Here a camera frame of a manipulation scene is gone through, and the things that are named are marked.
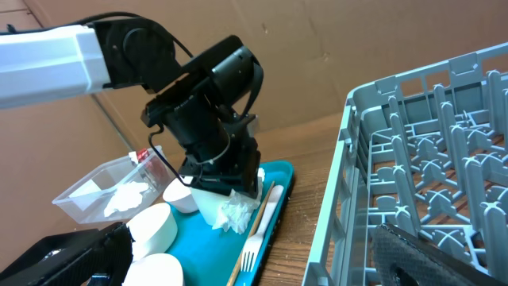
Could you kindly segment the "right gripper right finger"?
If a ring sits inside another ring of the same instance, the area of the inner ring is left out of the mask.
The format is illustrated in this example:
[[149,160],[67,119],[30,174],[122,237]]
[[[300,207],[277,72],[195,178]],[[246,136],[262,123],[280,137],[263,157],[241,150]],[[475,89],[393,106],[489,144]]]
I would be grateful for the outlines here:
[[383,285],[507,286],[390,223],[375,228],[372,242]]

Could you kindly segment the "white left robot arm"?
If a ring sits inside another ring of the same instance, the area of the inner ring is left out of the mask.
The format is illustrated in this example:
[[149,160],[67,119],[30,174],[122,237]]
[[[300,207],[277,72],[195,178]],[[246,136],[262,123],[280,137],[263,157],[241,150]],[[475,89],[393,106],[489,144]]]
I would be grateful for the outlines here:
[[219,195],[258,196],[260,151],[249,109],[264,71],[231,35],[185,64],[182,43],[162,25],[131,13],[96,15],[48,29],[8,28],[1,35],[1,106],[39,102],[133,86],[152,96],[141,121],[153,135],[170,132],[185,152],[175,177]]

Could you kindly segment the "red snack wrapper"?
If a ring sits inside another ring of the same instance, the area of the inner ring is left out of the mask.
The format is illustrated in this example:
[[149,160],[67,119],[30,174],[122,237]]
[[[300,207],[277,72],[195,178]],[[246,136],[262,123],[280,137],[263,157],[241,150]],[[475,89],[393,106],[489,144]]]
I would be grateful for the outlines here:
[[140,149],[135,152],[137,163],[142,163],[149,155],[149,151],[147,149]]

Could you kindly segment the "white bowl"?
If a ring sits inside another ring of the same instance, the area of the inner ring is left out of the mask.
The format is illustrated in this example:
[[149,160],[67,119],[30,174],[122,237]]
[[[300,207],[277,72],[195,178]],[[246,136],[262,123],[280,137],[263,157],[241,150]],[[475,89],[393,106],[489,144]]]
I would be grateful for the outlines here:
[[134,242],[133,260],[156,253],[165,253],[174,242],[178,226],[171,206],[157,203],[136,214],[127,222]]

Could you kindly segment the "pink bowl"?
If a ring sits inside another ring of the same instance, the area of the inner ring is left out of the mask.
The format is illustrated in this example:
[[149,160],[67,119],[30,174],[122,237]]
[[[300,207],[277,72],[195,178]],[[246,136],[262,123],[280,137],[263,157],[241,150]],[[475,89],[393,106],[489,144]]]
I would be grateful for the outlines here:
[[173,179],[163,193],[163,200],[184,214],[194,213],[198,206],[191,194],[191,189],[178,179]]

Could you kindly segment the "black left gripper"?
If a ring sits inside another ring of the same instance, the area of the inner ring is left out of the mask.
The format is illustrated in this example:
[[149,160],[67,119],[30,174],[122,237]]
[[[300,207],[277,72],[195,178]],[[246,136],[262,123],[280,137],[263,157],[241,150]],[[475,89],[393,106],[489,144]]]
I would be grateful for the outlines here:
[[185,151],[174,171],[189,186],[219,195],[257,197],[260,151],[248,126],[264,79],[257,58],[231,35],[192,58],[171,87],[148,102],[140,116],[169,130]]

